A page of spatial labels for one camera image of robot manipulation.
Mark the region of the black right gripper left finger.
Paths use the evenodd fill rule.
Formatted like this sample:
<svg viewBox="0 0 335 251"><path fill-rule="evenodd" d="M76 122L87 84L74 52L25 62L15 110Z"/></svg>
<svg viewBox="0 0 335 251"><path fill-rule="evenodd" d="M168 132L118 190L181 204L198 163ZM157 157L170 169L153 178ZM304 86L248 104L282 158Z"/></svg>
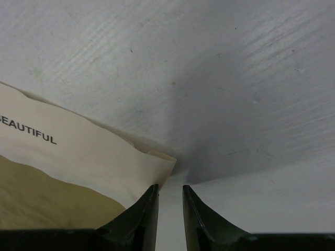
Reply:
<svg viewBox="0 0 335 251"><path fill-rule="evenodd" d="M159 186L150 186L131 207L96 230L97 250L155 250Z"/></svg>

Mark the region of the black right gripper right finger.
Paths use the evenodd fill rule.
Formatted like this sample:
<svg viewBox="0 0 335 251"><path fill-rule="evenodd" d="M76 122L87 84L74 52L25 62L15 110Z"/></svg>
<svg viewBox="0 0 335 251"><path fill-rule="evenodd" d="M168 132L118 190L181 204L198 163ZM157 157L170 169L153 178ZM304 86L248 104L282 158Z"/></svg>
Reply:
<svg viewBox="0 0 335 251"><path fill-rule="evenodd" d="M205 204L189 185L183 186L183 217L187 250L234 250L249 235Z"/></svg>

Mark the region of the olive and cream underwear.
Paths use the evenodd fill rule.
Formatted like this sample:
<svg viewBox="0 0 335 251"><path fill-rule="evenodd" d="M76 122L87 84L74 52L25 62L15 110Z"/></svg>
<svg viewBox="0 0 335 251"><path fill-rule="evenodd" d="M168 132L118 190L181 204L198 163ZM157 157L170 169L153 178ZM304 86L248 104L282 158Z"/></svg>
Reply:
<svg viewBox="0 0 335 251"><path fill-rule="evenodd" d="M1 229L98 228L176 160L1 85Z"/></svg>

